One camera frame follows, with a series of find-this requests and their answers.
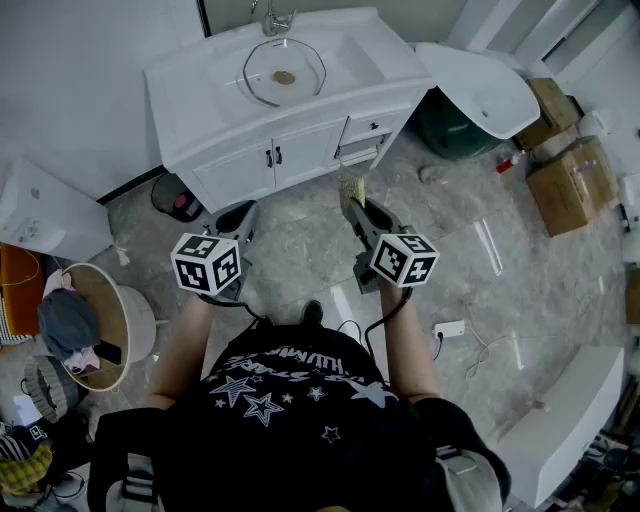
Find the sponge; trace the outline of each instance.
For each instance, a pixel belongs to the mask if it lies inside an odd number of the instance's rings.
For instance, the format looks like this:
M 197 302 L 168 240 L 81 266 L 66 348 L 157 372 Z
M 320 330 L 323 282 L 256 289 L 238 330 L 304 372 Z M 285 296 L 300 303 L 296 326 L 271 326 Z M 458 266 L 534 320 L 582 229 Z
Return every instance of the sponge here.
M 364 177 L 341 167 L 338 171 L 338 189 L 340 192 L 340 209 L 346 217 L 351 198 L 364 208 Z

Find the person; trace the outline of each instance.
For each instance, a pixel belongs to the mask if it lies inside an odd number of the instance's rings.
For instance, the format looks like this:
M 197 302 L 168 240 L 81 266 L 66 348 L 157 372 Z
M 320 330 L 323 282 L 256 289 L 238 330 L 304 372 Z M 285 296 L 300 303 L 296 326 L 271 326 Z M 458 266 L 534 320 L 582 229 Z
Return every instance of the person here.
M 381 279 L 380 300 L 386 315 L 402 290 Z M 127 423 L 152 425 L 140 437 L 153 445 L 163 509 L 501 510 L 509 474 L 467 414 L 441 398 L 413 301 L 384 324 L 390 385 L 358 342 L 321 321 L 311 301 L 299 325 L 263 322 L 200 381 L 216 308 L 187 301 L 148 409 Z

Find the black t-shirt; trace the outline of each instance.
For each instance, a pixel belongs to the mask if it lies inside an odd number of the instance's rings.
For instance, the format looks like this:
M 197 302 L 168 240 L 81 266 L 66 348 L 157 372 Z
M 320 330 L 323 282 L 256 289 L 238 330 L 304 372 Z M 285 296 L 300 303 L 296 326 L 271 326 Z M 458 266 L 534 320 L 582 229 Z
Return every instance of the black t-shirt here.
M 503 501 L 509 492 L 504 465 L 461 409 L 399 400 L 367 352 L 328 329 L 245 332 L 155 424 L 168 511 L 448 511 L 435 462 L 445 445 L 484 455 Z

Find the marble floor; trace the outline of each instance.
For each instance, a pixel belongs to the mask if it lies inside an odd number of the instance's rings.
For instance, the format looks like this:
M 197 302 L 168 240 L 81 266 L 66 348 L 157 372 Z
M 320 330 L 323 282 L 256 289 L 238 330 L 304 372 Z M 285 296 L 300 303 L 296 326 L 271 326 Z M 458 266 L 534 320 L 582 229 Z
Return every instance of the marble floor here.
M 554 383 L 581 345 L 624 346 L 629 339 L 617 212 L 604 212 L 586 228 L 549 238 L 524 181 L 527 162 L 504 174 L 495 171 L 496 161 L 507 153 L 502 146 L 450 163 L 405 129 L 376 169 L 359 169 L 367 194 L 426 234 L 441 253 L 427 285 L 414 292 L 432 349 L 433 324 L 460 319 L 482 340 L 493 342 L 490 358 L 471 379 L 465 373 L 480 344 L 469 329 L 445 339 L 437 360 L 444 396 L 469 413 L 490 443 Z M 417 173 L 423 166 L 428 166 L 424 182 Z M 171 319 L 187 293 L 177 287 L 169 253 L 183 232 L 202 232 L 208 215 L 185 225 L 156 212 L 149 201 L 151 186 L 144 184 L 108 205 L 116 245 L 126 249 L 130 263 L 122 266 L 113 247 L 93 263 L 119 284 L 138 289 L 156 318 Z M 243 291 L 254 310 L 280 323 L 295 322 L 303 304 L 316 298 L 324 306 L 327 327 L 354 319 L 364 329 L 380 318 L 377 296 L 360 295 L 353 278 L 361 245 L 340 212 L 336 173 L 266 197 L 259 205 L 259 225 L 247 255 L 254 266 Z M 481 236 L 485 225 L 499 262 L 492 262 Z M 219 311 L 205 371 L 249 322 L 243 310 Z M 354 332 L 352 325 L 345 327 Z M 170 323 L 158 327 L 154 355 L 170 330 Z M 382 329 L 373 332 L 372 342 L 386 373 Z M 17 378 L 2 367 L 19 364 L 29 350 L 0 358 L 0 375 Z M 118 389 L 94 399 L 105 411 L 140 406 L 156 360 L 134 364 Z

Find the white wall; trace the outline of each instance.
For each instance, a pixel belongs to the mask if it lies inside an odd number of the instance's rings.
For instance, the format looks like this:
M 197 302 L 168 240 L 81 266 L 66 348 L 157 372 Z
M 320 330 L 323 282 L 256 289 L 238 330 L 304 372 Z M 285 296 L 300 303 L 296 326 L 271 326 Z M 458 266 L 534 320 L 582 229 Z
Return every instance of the white wall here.
M 195 0 L 0 0 L 0 163 L 93 198 L 160 165 L 142 69 L 202 37 Z
M 377 7 L 380 17 L 408 42 L 444 41 L 467 0 L 274 0 L 278 16 L 298 12 Z M 260 21 L 267 0 L 260 0 L 251 16 L 251 0 L 205 0 L 211 32 L 216 34 Z
M 640 172 L 640 21 L 570 89 L 585 111 L 612 107 L 618 130 L 603 139 L 618 174 Z
M 493 38 L 489 49 L 513 53 L 555 2 L 556 0 L 522 0 Z

